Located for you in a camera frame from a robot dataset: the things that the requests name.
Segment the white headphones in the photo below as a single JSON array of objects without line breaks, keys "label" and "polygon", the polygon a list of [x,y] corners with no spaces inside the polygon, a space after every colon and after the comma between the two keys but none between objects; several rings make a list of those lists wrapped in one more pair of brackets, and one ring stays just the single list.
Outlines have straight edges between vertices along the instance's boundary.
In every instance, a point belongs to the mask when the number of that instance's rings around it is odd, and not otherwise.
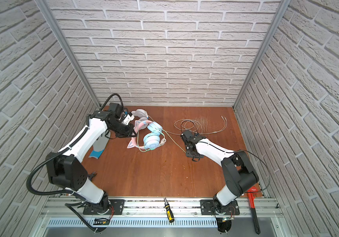
[{"label": "white headphones", "polygon": [[133,116],[138,117],[139,121],[148,120],[149,116],[148,113],[143,109],[137,109],[131,112]]}]

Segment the pink blue cat-ear headphones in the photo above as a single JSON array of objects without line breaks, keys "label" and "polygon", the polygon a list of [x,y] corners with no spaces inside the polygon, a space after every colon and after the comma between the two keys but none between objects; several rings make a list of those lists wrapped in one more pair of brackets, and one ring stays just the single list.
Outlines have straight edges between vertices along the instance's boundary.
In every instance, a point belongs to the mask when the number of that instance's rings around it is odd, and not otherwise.
[{"label": "pink blue cat-ear headphones", "polygon": [[148,133],[144,136],[143,146],[139,146],[137,143],[137,138],[132,137],[131,141],[129,142],[127,148],[139,148],[141,150],[154,150],[160,146],[163,146],[166,143],[166,138],[163,135],[163,129],[162,126],[159,125],[155,121],[145,120],[145,121],[139,121],[136,120],[134,124],[134,131],[138,135],[138,132],[144,128],[148,128],[151,133]]}]

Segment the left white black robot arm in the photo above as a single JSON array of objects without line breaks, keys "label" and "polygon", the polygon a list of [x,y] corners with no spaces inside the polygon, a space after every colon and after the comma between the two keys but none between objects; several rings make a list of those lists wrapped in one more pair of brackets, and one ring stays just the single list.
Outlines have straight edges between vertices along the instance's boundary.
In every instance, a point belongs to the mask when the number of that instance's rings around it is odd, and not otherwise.
[{"label": "left white black robot arm", "polygon": [[126,111],[95,111],[88,115],[84,128],[58,152],[58,156],[53,153],[47,156],[49,182],[75,195],[95,212],[107,212],[110,206],[108,195],[91,181],[82,161],[107,130],[122,138],[132,137],[135,134],[130,123],[133,119],[134,115]]}]

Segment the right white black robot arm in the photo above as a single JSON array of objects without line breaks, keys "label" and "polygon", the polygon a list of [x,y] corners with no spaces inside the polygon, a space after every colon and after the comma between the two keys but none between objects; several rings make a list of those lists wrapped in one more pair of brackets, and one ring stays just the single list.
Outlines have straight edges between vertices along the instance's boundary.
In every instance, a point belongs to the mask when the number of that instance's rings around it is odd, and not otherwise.
[{"label": "right white black robot arm", "polygon": [[213,197],[215,208],[228,206],[259,182],[258,174],[245,151],[225,149],[199,133],[185,130],[180,134],[186,156],[198,162],[207,157],[222,167],[225,186]]}]

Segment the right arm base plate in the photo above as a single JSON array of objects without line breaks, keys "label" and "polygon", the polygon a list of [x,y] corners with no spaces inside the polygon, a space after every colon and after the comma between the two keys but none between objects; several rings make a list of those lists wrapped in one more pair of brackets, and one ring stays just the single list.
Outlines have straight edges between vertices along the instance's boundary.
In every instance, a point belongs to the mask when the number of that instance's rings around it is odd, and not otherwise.
[{"label": "right arm base plate", "polygon": [[221,206],[217,203],[217,200],[201,199],[200,206],[202,215],[240,215],[238,202],[236,200],[231,201],[226,206]]}]

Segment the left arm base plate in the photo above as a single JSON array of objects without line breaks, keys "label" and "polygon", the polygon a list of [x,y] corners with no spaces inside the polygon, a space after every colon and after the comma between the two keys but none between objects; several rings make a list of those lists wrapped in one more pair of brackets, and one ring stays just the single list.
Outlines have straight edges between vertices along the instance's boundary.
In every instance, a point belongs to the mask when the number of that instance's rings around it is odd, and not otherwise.
[{"label": "left arm base plate", "polygon": [[108,199],[98,204],[86,202],[83,210],[84,215],[122,215],[124,210],[124,199]]}]

